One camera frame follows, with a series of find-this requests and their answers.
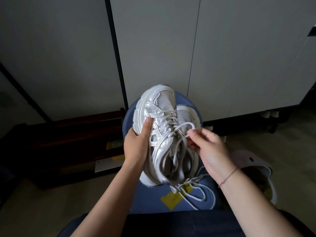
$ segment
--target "right hand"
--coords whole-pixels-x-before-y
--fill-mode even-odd
[[[210,176],[222,183],[236,168],[229,157],[228,151],[221,138],[215,133],[204,129],[188,130],[188,146],[202,159]]]

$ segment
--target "blue stool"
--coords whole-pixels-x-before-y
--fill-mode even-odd
[[[184,95],[176,92],[176,103],[184,104],[189,107],[192,107],[197,115],[200,118],[201,126],[203,126],[203,121],[199,110],[196,106]],[[138,99],[130,106],[126,112],[124,121],[123,121],[123,137],[125,138],[129,129],[133,126],[133,114],[136,108]],[[199,168],[203,166],[201,159],[199,159]],[[204,177],[199,183],[207,185],[211,190],[214,191],[216,200],[213,197],[213,194],[202,187],[206,194],[206,201],[200,202],[194,200],[190,197],[187,199],[198,209],[200,210],[209,210],[214,202],[215,205],[213,209],[221,208],[221,203],[219,201],[219,195],[216,190],[214,180],[210,176]],[[203,194],[198,189],[193,189],[190,192],[191,195],[202,198]],[[179,195],[173,194],[170,187],[167,185],[161,185],[157,187],[146,187],[140,181],[138,182],[133,203],[130,208],[130,214],[151,214],[151,213],[162,213],[162,212],[171,212],[171,211],[192,211],[193,208]]]

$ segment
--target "white shoelace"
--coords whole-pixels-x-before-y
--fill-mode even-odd
[[[198,209],[197,207],[195,207],[195,206],[183,195],[183,193],[181,193],[181,191],[183,191],[186,196],[189,196],[189,197],[191,197],[192,199],[195,199],[195,200],[197,200],[197,201],[203,202],[203,201],[206,200],[205,191],[204,191],[202,188],[197,187],[197,185],[198,185],[198,186],[203,186],[203,187],[207,188],[207,189],[213,194],[214,201],[213,201],[213,205],[212,205],[212,207],[210,208],[210,210],[214,208],[215,203],[216,203],[216,197],[215,197],[214,192],[213,192],[208,186],[206,186],[206,185],[204,185],[204,184],[198,183],[201,179],[203,179],[204,176],[209,175],[209,174],[201,174],[201,175],[200,175],[200,172],[201,172],[201,170],[202,170],[203,168],[205,168],[205,167],[202,166],[202,167],[199,168],[199,170],[197,171],[195,177],[186,179],[186,181],[185,181],[183,184],[178,184],[178,186],[173,186],[173,188],[175,188],[175,189],[179,192],[179,194],[182,196],[182,198],[183,198],[193,209],[195,209],[196,211],[199,210],[199,209]],[[184,185],[186,185],[186,184],[189,184],[189,185],[190,185],[192,188],[194,188],[194,189],[199,189],[199,190],[202,192],[202,194],[203,194],[203,198],[199,198],[199,197],[196,197],[196,196],[194,196],[194,195],[190,195],[189,193],[187,193],[186,190],[184,189]]]
[[[164,114],[165,112],[167,113],[171,113],[169,115],[166,115],[166,116],[161,116],[162,114]],[[165,133],[162,135],[162,137],[160,138],[159,141],[157,141],[157,143],[154,145],[155,146],[155,149],[154,149],[154,152],[153,152],[153,155],[156,154],[156,152],[158,151],[158,149],[160,148],[160,146],[162,145],[162,143],[165,141],[165,139],[167,138],[170,138],[172,137],[173,135],[176,136],[176,135],[182,135],[182,133],[180,133],[178,130],[184,126],[184,125],[191,125],[192,126],[192,129],[194,130],[195,129],[195,126],[193,123],[191,122],[185,122],[185,123],[182,123],[182,124],[179,124],[178,122],[178,118],[174,115],[176,113],[176,110],[161,110],[161,111],[158,111],[157,114],[154,114],[154,115],[150,115],[152,118],[161,118],[159,123],[163,123],[162,127],[159,127],[160,128],[165,128],[164,131]],[[178,142],[176,143],[176,145],[173,147],[173,150],[174,150],[174,156],[173,156],[173,170],[172,170],[172,174],[175,173],[178,169],[178,166],[179,166],[179,161],[178,161],[178,158],[177,158],[177,150],[178,150],[178,146],[179,144],[181,143],[181,141],[183,141],[182,138],[180,138],[178,140]]]

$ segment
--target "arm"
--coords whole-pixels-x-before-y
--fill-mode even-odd
[[[131,128],[125,137],[125,161],[107,190],[71,237],[121,236],[134,191],[147,157],[152,119],[147,118],[136,136]]]
[[[189,130],[188,134],[190,148],[200,155],[212,178],[222,183],[236,166],[220,137],[206,129]],[[241,170],[236,170],[221,190],[247,237],[302,236]]]

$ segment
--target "forearm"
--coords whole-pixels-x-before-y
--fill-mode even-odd
[[[241,170],[233,173],[221,190],[247,237],[301,236]]]
[[[142,163],[125,161],[72,237],[120,236],[142,168]]]

